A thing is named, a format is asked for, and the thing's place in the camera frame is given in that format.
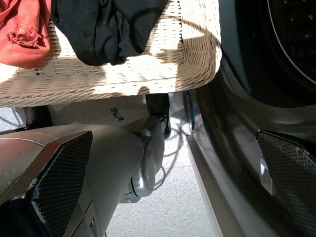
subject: black mesh panel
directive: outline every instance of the black mesh panel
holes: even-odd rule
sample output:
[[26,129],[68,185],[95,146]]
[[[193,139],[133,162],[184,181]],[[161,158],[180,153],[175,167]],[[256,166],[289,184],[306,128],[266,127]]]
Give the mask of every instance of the black mesh panel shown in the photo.
[[92,142],[87,133],[64,145],[33,190],[33,206],[49,234],[62,237],[78,201]]
[[260,132],[259,141],[282,206],[304,236],[316,237],[316,164],[296,142]]

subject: frayed fabric edge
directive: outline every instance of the frayed fabric edge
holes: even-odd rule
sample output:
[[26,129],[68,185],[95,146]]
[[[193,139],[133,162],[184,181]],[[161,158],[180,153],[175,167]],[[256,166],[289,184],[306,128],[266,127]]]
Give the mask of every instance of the frayed fabric edge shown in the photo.
[[11,43],[30,48],[38,48],[39,39],[42,37],[33,27],[23,27],[19,22],[16,22],[15,31],[8,33],[7,38]]

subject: wicker basket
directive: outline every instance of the wicker basket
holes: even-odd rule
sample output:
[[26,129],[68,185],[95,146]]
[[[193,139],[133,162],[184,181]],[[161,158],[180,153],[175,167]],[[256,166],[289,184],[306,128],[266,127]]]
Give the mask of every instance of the wicker basket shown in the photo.
[[51,51],[26,70],[0,64],[0,107],[167,93],[210,82],[221,60],[218,0],[169,0],[145,52],[122,65],[82,63],[50,23]]

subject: black cloth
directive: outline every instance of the black cloth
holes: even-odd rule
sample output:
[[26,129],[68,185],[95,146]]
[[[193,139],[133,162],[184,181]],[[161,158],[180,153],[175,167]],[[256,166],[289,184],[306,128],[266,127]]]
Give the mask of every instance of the black cloth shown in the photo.
[[167,0],[53,0],[52,18],[84,63],[123,63],[141,54]]

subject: red cloth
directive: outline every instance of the red cloth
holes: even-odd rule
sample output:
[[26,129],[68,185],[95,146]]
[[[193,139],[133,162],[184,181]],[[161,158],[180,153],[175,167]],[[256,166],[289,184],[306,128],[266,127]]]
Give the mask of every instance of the red cloth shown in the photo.
[[51,0],[0,0],[0,63],[30,69],[50,50]]

